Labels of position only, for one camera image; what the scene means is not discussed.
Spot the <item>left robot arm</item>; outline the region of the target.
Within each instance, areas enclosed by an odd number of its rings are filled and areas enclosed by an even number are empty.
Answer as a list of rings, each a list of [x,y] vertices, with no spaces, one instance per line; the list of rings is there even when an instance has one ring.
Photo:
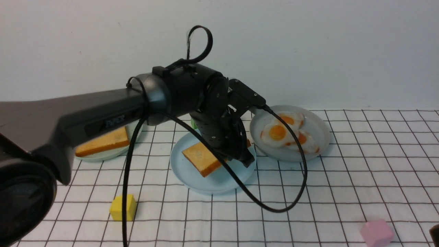
[[[30,233],[52,207],[57,182],[72,179],[80,144],[142,117],[149,126],[190,114],[221,158],[248,167],[254,156],[242,115],[229,107],[229,80],[200,64],[154,67],[124,89],[1,103],[1,246]]]

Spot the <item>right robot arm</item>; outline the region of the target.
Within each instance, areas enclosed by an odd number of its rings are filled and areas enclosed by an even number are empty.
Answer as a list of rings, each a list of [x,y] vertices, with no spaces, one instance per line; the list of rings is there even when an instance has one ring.
[[[432,242],[435,247],[439,247],[439,224],[434,225],[429,229]]]

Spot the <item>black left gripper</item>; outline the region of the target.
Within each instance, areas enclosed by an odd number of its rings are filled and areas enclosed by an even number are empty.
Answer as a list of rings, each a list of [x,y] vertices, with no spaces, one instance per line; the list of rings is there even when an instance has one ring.
[[[243,121],[228,104],[201,103],[191,117],[201,136],[221,157],[240,161],[246,168],[254,162]]]

